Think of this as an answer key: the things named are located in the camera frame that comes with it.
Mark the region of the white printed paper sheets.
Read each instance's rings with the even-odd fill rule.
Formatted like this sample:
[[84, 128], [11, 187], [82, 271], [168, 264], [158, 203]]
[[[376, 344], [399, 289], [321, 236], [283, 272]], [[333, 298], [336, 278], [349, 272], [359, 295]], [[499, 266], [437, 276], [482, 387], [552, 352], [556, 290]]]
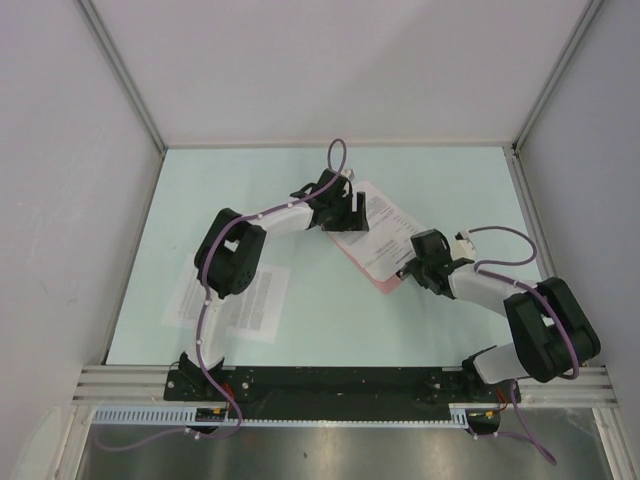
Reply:
[[330, 237], [372, 281], [386, 283], [415, 257], [411, 237], [425, 228], [371, 182], [362, 180], [355, 188], [365, 194], [369, 230]]

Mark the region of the pink clipboard folder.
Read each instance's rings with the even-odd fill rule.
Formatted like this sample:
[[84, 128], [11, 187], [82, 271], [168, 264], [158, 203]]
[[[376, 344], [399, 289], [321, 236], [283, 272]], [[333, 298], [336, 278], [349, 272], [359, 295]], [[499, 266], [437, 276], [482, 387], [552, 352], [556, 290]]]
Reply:
[[329, 235], [330, 239], [365, 277], [384, 294], [396, 289], [398, 272], [414, 257], [409, 236], [350, 232]]

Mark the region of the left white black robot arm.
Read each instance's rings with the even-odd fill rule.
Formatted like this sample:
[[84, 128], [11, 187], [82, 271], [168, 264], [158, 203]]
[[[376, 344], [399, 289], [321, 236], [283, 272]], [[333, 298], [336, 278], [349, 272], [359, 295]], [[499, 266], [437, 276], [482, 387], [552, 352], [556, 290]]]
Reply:
[[221, 387], [216, 369], [225, 357], [226, 327], [220, 307], [253, 282], [268, 241], [313, 228], [333, 233], [369, 230], [366, 193], [354, 188], [350, 176], [327, 168], [317, 182], [280, 205], [251, 215], [230, 208], [217, 214], [194, 258], [204, 301], [193, 340], [178, 363], [187, 389], [197, 398], [210, 399]]

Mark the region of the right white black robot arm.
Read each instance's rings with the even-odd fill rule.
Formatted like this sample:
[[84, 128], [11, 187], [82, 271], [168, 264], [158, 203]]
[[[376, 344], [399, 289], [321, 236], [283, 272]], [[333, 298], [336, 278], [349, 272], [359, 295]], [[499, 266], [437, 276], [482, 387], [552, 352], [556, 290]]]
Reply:
[[471, 235], [490, 229], [461, 231], [454, 244], [436, 229], [417, 233], [410, 239], [414, 257], [400, 270], [401, 277], [412, 277], [436, 295], [475, 304], [506, 319], [512, 342], [463, 361], [463, 393], [484, 401], [506, 381], [576, 379], [580, 366], [601, 353], [600, 338], [578, 299], [567, 282], [555, 276], [525, 282], [489, 271], [489, 265], [512, 264], [475, 259]]

